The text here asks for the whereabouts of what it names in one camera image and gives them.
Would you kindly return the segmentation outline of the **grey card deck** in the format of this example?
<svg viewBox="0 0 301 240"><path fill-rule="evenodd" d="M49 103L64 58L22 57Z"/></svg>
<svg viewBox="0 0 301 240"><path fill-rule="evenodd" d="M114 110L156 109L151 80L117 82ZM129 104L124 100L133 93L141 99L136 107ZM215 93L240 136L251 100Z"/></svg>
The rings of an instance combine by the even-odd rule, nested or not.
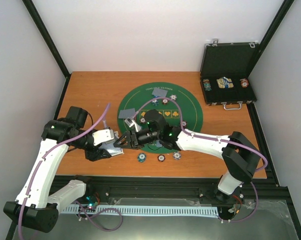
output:
<svg viewBox="0 0 301 240"><path fill-rule="evenodd" d="M124 153L122 148L114 147L113 142L109 142L109 143L103 142L100 148L106 150L112 157L122 155Z"/></svg>

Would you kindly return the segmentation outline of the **green blue chip stack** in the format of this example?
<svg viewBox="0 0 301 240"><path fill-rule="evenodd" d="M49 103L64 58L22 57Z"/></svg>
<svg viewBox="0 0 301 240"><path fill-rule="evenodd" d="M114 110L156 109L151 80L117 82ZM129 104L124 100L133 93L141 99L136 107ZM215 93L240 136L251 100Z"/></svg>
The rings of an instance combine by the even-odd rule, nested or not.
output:
<svg viewBox="0 0 301 240"><path fill-rule="evenodd" d="M137 161L140 162L140 163L143 163L145 162L147 159L147 156L145 153L139 153L138 156L137 156Z"/></svg>

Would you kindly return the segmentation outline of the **blue backed playing card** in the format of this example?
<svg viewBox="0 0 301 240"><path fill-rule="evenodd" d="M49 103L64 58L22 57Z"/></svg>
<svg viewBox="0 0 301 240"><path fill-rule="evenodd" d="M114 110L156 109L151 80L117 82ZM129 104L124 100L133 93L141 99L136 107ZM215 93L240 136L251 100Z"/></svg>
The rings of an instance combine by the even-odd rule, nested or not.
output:
<svg viewBox="0 0 301 240"><path fill-rule="evenodd" d="M121 109L118 113L118 119L127 119L134 116L136 110L134 108Z"/></svg>

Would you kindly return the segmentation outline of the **red brown chip stack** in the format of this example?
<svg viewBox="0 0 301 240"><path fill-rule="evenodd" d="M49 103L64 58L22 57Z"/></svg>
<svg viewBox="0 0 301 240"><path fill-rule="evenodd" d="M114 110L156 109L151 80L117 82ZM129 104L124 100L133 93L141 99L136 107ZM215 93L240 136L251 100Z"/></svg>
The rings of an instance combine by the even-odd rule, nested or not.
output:
<svg viewBox="0 0 301 240"><path fill-rule="evenodd" d="M163 154L160 154L160 155L157 156L157 160L159 162L164 162L166 160L166 157Z"/></svg>

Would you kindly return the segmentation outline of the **purple white chip stack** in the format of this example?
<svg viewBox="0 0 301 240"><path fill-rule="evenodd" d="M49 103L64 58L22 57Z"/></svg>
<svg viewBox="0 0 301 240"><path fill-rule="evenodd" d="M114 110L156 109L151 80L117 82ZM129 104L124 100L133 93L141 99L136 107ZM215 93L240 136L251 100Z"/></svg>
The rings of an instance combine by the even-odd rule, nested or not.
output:
<svg viewBox="0 0 301 240"><path fill-rule="evenodd" d="M175 160L180 160L182 155L179 151L175 151L173 154L172 154L172 157L175 159Z"/></svg>

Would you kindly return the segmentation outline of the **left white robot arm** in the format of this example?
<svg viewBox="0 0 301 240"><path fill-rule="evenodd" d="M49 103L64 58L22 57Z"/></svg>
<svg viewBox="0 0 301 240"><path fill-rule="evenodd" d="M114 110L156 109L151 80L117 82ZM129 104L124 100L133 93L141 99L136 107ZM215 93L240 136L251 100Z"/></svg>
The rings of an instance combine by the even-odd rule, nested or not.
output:
<svg viewBox="0 0 301 240"><path fill-rule="evenodd" d="M99 119L87 130L83 130L88 112L80 107L70 107L66 117L50 120L43 128L40 148L30 175L14 201L5 203L3 211L22 228L48 233L56 225L59 214L71 203L81 198L90 201L95 189L89 185L88 177L77 175L63 188L50 195L50 189L63 157L69 147L84 150L86 159L97 161L109 158L107 150L100 146L115 139L110 127L96 130L100 121L105 121L109 105Z"/></svg>

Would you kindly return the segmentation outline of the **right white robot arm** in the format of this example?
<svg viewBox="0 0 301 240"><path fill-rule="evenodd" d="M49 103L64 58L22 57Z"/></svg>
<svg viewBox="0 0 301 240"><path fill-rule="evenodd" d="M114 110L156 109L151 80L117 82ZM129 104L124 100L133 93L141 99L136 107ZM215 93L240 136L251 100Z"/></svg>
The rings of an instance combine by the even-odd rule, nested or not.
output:
<svg viewBox="0 0 301 240"><path fill-rule="evenodd" d="M146 128L128 130L114 142L114 146L123 149L142 149L146 145L159 141L168 150L193 151L222 159L227 172L222 175L214 190L206 196L225 203L243 183L250 183L258 168L260 157L258 150L240 132L230 136L213 136L184 129L180 125L169 125L164 116L155 109L144 115Z"/></svg>

